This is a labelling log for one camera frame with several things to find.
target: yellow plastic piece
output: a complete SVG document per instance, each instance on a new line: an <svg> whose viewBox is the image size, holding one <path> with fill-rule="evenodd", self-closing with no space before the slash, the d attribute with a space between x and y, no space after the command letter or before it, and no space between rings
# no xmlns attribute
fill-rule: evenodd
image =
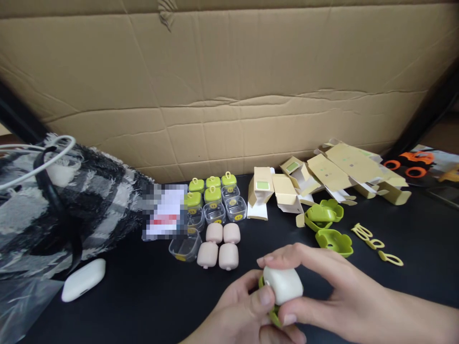
<svg viewBox="0 0 459 344"><path fill-rule="evenodd" d="M378 239L372 239L372 240L366 240L365 241L368 246L370 246L372 249L377 249L377 248L383 248L386 247L386 245Z"/></svg>
<svg viewBox="0 0 459 344"><path fill-rule="evenodd" d="M370 241L370 238L373 237L373 233L361 226L360 223L357 223L351 231L363 241Z"/></svg>
<svg viewBox="0 0 459 344"><path fill-rule="evenodd" d="M403 262L400 258L394 256L394 255L390 255L390 254L386 254L382 251L378 251L378 254L379 254L379 257L383 260L383 261L388 261L389 263L392 263L394 265L398 265L398 266L403 266Z"/></svg>

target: white round object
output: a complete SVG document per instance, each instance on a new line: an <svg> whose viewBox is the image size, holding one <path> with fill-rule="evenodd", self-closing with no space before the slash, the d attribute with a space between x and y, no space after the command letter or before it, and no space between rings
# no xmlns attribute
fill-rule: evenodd
<svg viewBox="0 0 459 344"><path fill-rule="evenodd" d="M263 279L273 289L278 306L303 296L303 285L295 269L276 270L265 267Z"/></svg>
<svg viewBox="0 0 459 344"><path fill-rule="evenodd" d="M221 243L223 240L223 226L218 223L211 223L207 226L206 241L215 244Z"/></svg>
<svg viewBox="0 0 459 344"><path fill-rule="evenodd" d="M235 244L223 244L220 247L219 265L222 269L231 271L239 265L239 252Z"/></svg>
<svg viewBox="0 0 459 344"><path fill-rule="evenodd" d="M214 243L202 243L197 254L197 264L203 268L213 268L217 264L219 247Z"/></svg>
<svg viewBox="0 0 459 344"><path fill-rule="evenodd" d="M240 231L237 224L228 223L223 227L223 241L232 244L240 242Z"/></svg>

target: black table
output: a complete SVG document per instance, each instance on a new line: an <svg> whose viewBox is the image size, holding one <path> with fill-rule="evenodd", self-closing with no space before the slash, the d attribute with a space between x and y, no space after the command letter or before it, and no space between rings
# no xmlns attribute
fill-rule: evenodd
<svg viewBox="0 0 459 344"><path fill-rule="evenodd" d="M251 175L238 177L245 199L250 179ZM352 238L354 254L349 261L382 285L459 308L459 212L422 190L410 189L413 195L402 206L355 193L358 204L345 205L343 220L332 228ZM320 192L314 198L318 202L330 197ZM101 255L107 260L103 281L71 303L63 303L58 293L21 343L178 343L201 324L231 282L257 268L257 258L295 242L317 247L315 233L296 228L295 214L283 213L274 195L268 217L267 222L239 223L240 264L231 272L178 261L168 252L170 240L142 242L140 231L131 233L115 250ZM357 222L405 266L383 262L350 231ZM329 296L332 289L320 276L306 268L298 273L305 295ZM345 343L322 329L300 328L310 344Z"/></svg>

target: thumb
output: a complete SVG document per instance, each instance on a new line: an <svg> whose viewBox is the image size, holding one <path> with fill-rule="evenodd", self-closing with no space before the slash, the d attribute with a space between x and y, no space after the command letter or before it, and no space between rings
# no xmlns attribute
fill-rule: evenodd
<svg viewBox="0 0 459 344"><path fill-rule="evenodd" d="M227 320L232 328L238 331L248 323L263 319L273 309L274 301L273 290L270 286L264 286L243 301L231 306L225 315L228 316Z"/></svg>

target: orange toy car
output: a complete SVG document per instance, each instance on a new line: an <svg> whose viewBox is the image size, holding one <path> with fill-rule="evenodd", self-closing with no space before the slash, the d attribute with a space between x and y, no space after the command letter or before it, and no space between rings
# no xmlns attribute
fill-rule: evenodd
<svg viewBox="0 0 459 344"><path fill-rule="evenodd" d="M400 154L397 159L388 160L384 166L389 170L396 170L400 166L408 167L405 174L411 178L421 178L427 171L435 165L435 155L430 152L418 151L415 153L405 152Z"/></svg>

